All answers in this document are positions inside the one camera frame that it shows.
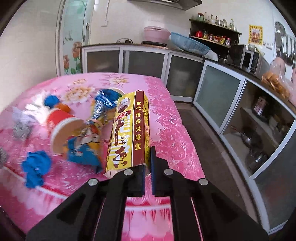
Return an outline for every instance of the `flower decal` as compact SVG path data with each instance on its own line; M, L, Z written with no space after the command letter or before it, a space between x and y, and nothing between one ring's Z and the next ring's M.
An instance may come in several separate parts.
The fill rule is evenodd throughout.
M69 74L69 58L68 55L64 55L64 69L65 69L65 74Z
M104 74L103 82L104 86L123 87L123 84L128 83L128 77L125 74Z
M86 79L79 79L79 80L74 80L71 84L69 84L68 86L71 85L81 85L84 84L87 80Z
M81 46L82 46L81 42L73 43L72 54L74 59L79 59Z
M83 102L87 102L92 99L99 88L94 88L93 86L77 86L73 88L69 88L66 94L62 97L63 101L68 104L76 104L79 106Z

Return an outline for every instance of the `electrical outlet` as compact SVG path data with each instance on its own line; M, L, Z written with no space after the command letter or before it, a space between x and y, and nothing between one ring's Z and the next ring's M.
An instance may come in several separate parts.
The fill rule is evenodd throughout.
M103 22L103 24L101 25L101 27L107 27L108 26L108 20L105 20L104 22Z
M272 43L266 43L266 48L272 49Z

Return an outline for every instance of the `cabinet door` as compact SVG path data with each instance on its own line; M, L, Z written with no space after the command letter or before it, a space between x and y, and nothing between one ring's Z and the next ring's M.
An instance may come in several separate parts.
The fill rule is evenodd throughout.
M122 73L123 51L120 51L119 45L83 46L81 57L83 73Z
M128 73L161 78L164 57L162 53L130 51Z
M244 85L244 77L219 64L205 61L193 104L220 134Z
M164 80L168 51L141 46L123 46L123 72L153 76Z
M202 59L169 54L166 87L173 100L192 102L202 72Z
M289 219L296 205L296 121L290 140L274 161L255 178L266 207L270 232Z
M118 73L119 50L97 51L87 53L87 72Z

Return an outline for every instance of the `metal screw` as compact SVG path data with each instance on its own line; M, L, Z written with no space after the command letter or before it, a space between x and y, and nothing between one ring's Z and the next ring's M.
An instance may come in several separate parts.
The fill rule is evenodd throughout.
M132 169L125 169L123 171L123 173L126 175L126 176L129 176L129 175L132 175L133 174L133 170Z
M172 169L165 169L164 173L166 175L172 175L174 173L174 171Z
M201 178L198 182L199 182L200 185L202 185L202 186L206 186L206 185L209 184L209 181L208 181L207 179L205 179L205 178Z
M90 186L95 186L97 184L98 184L98 180L97 179L92 178L92 179L89 180L89 185Z

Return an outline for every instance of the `frosted glass panel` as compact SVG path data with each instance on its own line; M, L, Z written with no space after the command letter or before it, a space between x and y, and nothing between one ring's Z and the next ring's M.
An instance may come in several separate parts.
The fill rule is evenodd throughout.
M237 92L240 80L211 66L206 67L198 104L221 126Z
M64 56L65 74L81 73L80 47L82 45L83 21L87 4L88 0L68 0L67 8L62 16L64 27L60 34L63 36L61 51Z
M172 56L167 89L171 95L194 97L202 72L202 63Z
M128 73L161 78L164 57L162 53L130 51Z
M270 228L285 222L296 206L296 133L255 182L262 195Z
M87 53L87 72L118 73L119 50Z

